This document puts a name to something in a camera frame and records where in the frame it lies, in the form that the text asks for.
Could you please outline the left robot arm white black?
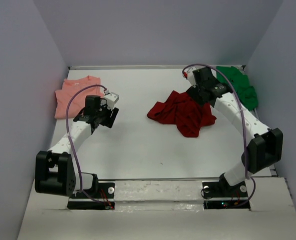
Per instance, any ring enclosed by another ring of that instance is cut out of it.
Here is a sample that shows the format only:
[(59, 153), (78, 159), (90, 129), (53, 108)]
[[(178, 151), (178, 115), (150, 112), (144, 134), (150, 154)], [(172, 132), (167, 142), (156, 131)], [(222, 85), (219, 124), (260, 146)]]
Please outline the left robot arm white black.
[(74, 154), (100, 126), (111, 128), (119, 109), (115, 104), (119, 95), (107, 93), (103, 97), (88, 95), (85, 107), (77, 114), (69, 130), (53, 147), (40, 151), (35, 161), (35, 191), (42, 194), (71, 196), (80, 190), (81, 180)]

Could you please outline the dark red t shirt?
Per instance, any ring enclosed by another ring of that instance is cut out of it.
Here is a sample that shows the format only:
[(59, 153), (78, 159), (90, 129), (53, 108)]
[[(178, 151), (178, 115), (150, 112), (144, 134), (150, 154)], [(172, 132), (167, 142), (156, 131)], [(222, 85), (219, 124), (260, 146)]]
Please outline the dark red t shirt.
[(202, 127), (214, 125), (216, 121), (208, 103), (199, 106), (186, 92), (176, 91), (172, 91), (165, 102), (156, 102), (147, 117), (160, 124), (175, 125), (186, 138), (197, 138)]

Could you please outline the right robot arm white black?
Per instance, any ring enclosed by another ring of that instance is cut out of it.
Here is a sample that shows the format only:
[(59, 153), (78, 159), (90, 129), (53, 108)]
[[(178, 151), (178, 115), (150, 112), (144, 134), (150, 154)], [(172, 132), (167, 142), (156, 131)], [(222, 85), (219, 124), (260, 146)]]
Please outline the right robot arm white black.
[(280, 161), (283, 148), (283, 133), (279, 128), (271, 129), (260, 122), (242, 105), (232, 83), (227, 79), (221, 83), (213, 76), (218, 69), (206, 65), (190, 65), (182, 75), (190, 83), (187, 94), (199, 106), (210, 104), (225, 116), (243, 137), (244, 152), (240, 161), (221, 174), (216, 188), (227, 192), (257, 172)]

